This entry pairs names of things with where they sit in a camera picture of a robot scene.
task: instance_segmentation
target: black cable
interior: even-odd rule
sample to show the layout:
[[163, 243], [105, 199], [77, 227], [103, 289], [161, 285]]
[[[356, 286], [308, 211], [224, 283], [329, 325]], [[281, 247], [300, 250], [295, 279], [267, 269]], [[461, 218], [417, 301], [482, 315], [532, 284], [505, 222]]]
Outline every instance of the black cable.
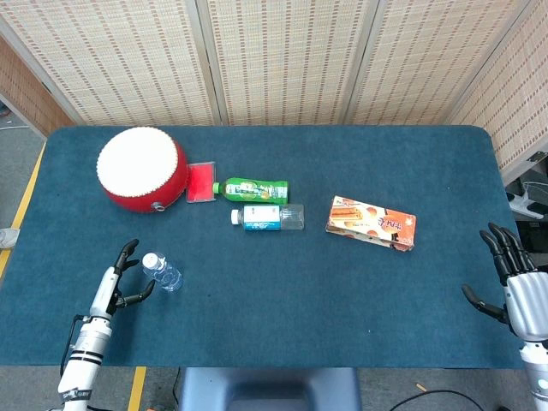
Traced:
[[474, 405], [478, 408], [479, 411], [485, 411], [475, 400], [473, 400], [472, 398], [470, 398], [469, 396], [465, 395], [465, 394], [462, 394], [461, 392], [459, 391], [453, 391], [453, 390], [432, 390], [432, 391], [425, 391], [425, 392], [421, 392], [420, 394], [417, 394], [416, 396], [411, 396], [410, 398], [408, 398], [407, 400], [403, 400], [401, 402], [399, 402], [398, 404], [396, 404], [394, 407], [392, 407], [390, 409], [390, 411], [394, 411], [396, 408], [398, 408], [400, 405], [403, 405], [405, 404], [406, 402], [410, 402], [410, 401], [413, 401], [421, 396], [427, 396], [428, 394], [437, 394], [437, 393], [441, 393], [441, 392], [445, 392], [445, 393], [449, 393], [449, 394], [455, 394], [456, 396], [463, 396], [464, 398], [466, 398], [467, 400], [471, 401], [474, 403]]
[[173, 399], [175, 400], [175, 404], [179, 405], [179, 400], [177, 400], [177, 395], [175, 393], [175, 388], [177, 386], [177, 381], [179, 380], [179, 376], [181, 375], [181, 368], [179, 367], [177, 369], [177, 376], [175, 377], [175, 381], [173, 382], [173, 389], [171, 389], [171, 394], [173, 394]]
[[110, 411], [109, 409], [95, 408], [95, 407], [92, 407], [91, 405], [88, 405], [87, 409], [91, 409], [92, 411]]
[[72, 336], [74, 334], [74, 328], [76, 327], [76, 322], [82, 321], [84, 319], [83, 315], [76, 314], [72, 319], [72, 325], [70, 327], [70, 334], [68, 335], [67, 344], [65, 345], [65, 350], [63, 352], [63, 357], [61, 358], [61, 365], [59, 366], [59, 374], [61, 377], [65, 372], [65, 360], [67, 359], [67, 354], [69, 353], [70, 342], [72, 341]]

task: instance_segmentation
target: wall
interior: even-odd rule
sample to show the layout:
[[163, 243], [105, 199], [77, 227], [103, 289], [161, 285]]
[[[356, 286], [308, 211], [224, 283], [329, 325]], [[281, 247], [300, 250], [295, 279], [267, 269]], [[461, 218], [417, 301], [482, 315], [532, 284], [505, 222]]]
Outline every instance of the wall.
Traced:
[[25, 63], [0, 37], [0, 99], [43, 137], [72, 120], [34, 76]]
[[548, 0], [530, 3], [451, 116], [492, 137], [505, 183], [548, 150]]
[[544, 141], [547, 1], [0, 0], [0, 31], [79, 123], [471, 123], [509, 176]]

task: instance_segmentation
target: green label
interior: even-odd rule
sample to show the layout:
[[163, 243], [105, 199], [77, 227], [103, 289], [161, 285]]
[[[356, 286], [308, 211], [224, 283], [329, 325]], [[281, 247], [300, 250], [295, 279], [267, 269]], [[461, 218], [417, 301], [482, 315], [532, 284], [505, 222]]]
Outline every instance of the green label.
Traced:
[[230, 178], [226, 181], [224, 195], [232, 201], [287, 204], [288, 183]]

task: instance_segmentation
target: robotic hand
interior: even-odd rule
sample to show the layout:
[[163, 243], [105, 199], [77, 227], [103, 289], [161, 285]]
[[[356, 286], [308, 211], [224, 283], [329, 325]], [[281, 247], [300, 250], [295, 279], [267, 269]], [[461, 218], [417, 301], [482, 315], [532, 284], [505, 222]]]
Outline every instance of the robotic hand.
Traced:
[[[61, 381], [58, 387], [64, 411], [95, 409], [87, 404], [92, 395], [98, 370], [103, 362], [106, 345], [112, 334], [110, 320], [117, 308], [124, 308], [143, 301], [154, 288], [154, 280], [152, 280], [143, 292], [128, 297], [123, 297], [118, 288], [123, 272], [139, 263], [137, 259], [127, 261], [127, 258], [134, 253], [137, 244], [139, 244], [139, 240], [132, 240], [126, 244], [118, 255], [116, 263], [104, 273], [93, 299], [89, 316], [77, 315], [74, 317], [61, 364]], [[84, 325], [80, 329], [80, 335], [70, 354], [67, 367], [64, 368], [72, 331], [77, 320], [83, 321]]]
[[539, 271], [518, 237], [489, 223], [492, 234], [479, 234], [493, 255], [503, 286], [503, 308], [483, 302], [469, 285], [462, 285], [467, 300], [481, 313], [507, 324], [525, 345], [520, 350], [538, 410], [548, 410], [548, 274]]

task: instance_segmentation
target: white bottle cap on water bottle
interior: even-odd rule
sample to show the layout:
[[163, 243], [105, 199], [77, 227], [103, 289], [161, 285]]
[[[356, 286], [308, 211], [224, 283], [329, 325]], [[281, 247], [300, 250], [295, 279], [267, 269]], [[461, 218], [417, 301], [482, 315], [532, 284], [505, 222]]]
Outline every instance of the white bottle cap on water bottle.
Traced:
[[160, 266], [160, 261], [155, 253], [145, 254], [143, 257], [143, 266], [149, 270], [154, 270]]
[[238, 221], [238, 213], [240, 211], [239, 210], [232, 210], [232, 212], [230, 213], [230, 220], [232, 221], [232, 224], [234, 225], [238, 225], [240, 222]]

